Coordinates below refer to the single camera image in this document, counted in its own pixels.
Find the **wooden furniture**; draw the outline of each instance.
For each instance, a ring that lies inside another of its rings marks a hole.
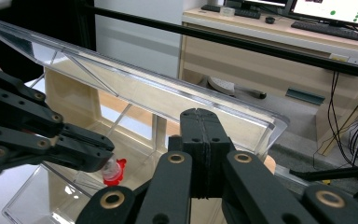
[[[291,28],[290,19],[276,17],[274,24],[242,17],[223,17],[219,13],[200,8],[184,12],[183,24],[188,27],[231,35],[271,46],[298,50],[322,57],[343,55],[358,59],[358,41],[320,35]],[[258,91],[285,96],[289,89],[324,98],[321,105],[304,101],[301,104],[316,106],[317,141],[320,152],[327,154],[333,139],[327,121],[334,71],[303,63],[236,49],[213,42],[184,36],[179,77],[193,83],[202,76],[218,77],[237,85]],[[334,95],[338,127],[351,124],[358,117],[358,77],[339,74]]]

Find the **black device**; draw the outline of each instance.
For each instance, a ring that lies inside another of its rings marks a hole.
[[[337,189],[311,186],[298,200],[256,155],[235,149],[211,111],[184,111],[180,129],[151,180],[99,190],[76,224],[190,223],[191,198],[221,198],[228,224],[358,223],[358,202]]]
[[[358,4],[356,2],[294,0],[290,6],[289,14],[304,19],[322,21],[323,23],[328,23],[329,25],[317,28],[317,24],[312,26],[297,23],[292,26],[294,28],[358,40],[358,32],[350,29],[344,29],[347,26],[358,27]]]
[[[273,24],[275,22],[275,18],[273,17],[266,17],[266,23]]]
[[[201,7],[201,9],[206,11],[220,12],[220,7],[214,5],[205,5]],[[260,19],[261,14],[258,11],[235,8],[234,15],[258,20]]]
[[[45,99],[43,92],[0,71],[0,173],[42,161],[85,172],[103,168],[113,155],[113,143],[103,135],[64,123]]]
[[[318,66],[324,69],[334,70],[358,77],[358,65],[351,64],[351,63],[343,63],[335,60],[328,60],[325,59],[324,57],[316,56],[309,53],[288,50],[286,48],[277,47],[277,46],[272,47],[263,43],[257,43],[254,41],[244,40],[233,36],[221,35],[209,31],[188,28],[183,25],[176,25],[172,23],[156,21],[156,20],[151,20],[142,17],[134,17],[129,14],[93,7],[87,4],[83,6],[83,10],[85,10],[88,14],[91,15],[99,15],[106,18],[112,18],[115,20],[128,21],[131,23],[153,27],[159,30],[164,30],[180,35],[189,35],[192,37],[212,41],[214,43],[224,44],[238,49],[246,49],[258,53],[263,53],[273,57],[279,57],[282,59],[286,59],[298,63],[309,64],[312,66]]]
[[[237,6],[245,9],[251,7],[280,7],[284,8],[287,0],[227,0],[226,5]]]
[[[333,35],[338,37],[343,37],[347,39],[357,40],[358,41],[358,33],[348,29],[341,29],[340,27],[332,27],[327,24],[315,24],[308,22],[295,21],[292,24],[293,28],[312,31],[319,34],[324,35]]]

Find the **monitor screen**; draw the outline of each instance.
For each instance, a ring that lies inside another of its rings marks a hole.
[[[285,7],[287,0],[244,0],[243,3]]]
[[[228,7],[270,6],[285,7],[288,0],[226,0]]]
[[[358,25],[358,0],[294,0],[290,12],[322,21]]]

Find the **white wall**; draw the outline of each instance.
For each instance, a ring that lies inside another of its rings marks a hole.
[[[95,0],[95,6],[152,20],[182,24],[184,10],[206,0]],[[125,21],[96,16],[97,51],[159,74],[178,77],[181,36]]]

